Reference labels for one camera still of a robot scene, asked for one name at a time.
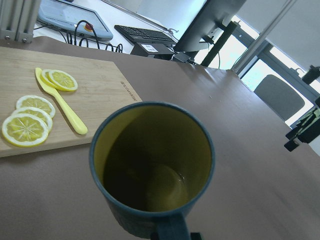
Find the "black keyboard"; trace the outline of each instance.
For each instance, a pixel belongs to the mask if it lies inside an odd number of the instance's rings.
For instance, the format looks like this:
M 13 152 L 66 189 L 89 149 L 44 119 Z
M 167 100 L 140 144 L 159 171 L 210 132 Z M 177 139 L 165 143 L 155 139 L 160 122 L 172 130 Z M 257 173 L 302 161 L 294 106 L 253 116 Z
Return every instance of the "black keyboard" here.
M 133 43 L 164 44 L 168 47 L 176 44 L 172 38 L 161 31 L 121 25 L 114 25 L 114 29 Z

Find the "gray chair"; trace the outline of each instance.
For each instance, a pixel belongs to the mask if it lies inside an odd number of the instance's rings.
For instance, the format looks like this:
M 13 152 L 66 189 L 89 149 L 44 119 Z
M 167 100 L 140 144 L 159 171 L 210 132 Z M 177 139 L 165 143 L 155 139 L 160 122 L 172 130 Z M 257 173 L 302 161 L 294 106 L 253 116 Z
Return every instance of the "gray chair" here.
M 274 75 L 267 75 L 254 93 L 284 121 L 305 105 L 305 101 L 292 87 Z

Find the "cup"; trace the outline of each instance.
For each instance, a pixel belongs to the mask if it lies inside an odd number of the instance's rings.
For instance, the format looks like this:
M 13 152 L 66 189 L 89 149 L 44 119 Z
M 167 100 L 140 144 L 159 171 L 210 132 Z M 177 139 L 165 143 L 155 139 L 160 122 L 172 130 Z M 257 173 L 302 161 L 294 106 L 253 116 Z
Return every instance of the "cup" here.
M 215 152 L 208 132 L 188 111 L 165 102 L 117 110 L 97 129 L 89 164 L 127 232 L 191 239 L 185 216 L 211 181 Z

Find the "cutting board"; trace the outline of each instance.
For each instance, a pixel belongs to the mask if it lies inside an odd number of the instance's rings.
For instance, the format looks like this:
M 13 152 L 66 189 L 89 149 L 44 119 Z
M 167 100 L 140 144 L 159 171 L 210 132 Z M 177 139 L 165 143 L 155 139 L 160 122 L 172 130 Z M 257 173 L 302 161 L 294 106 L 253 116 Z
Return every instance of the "cutting board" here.
M 36 67 L 61 70 L 76 79 L 78 89 L 75 92 L 59 93 L 87 126 L 86 135 L 74 131 L 54 97 L 41 89 L 35 78 Z M 90 143 L 99 125 L 110 114 L 141 102 L 111 61 L 0 47 L 0 126 L 24 95 L 37 95 L 53 104 L 56 114 L 52 131 L 44 143 L 35 147 L 14 146 L 0 134 L 0 157 Z

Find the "white label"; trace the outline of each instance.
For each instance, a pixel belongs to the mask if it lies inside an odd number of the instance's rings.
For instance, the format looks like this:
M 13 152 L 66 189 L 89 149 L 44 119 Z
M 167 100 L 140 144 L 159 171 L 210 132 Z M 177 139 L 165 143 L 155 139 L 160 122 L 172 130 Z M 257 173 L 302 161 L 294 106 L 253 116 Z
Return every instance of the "white label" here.
M 152 45 L 141 44 L 141 46 L 150 53 L 157 53 L 157 49 L 155 49 Z

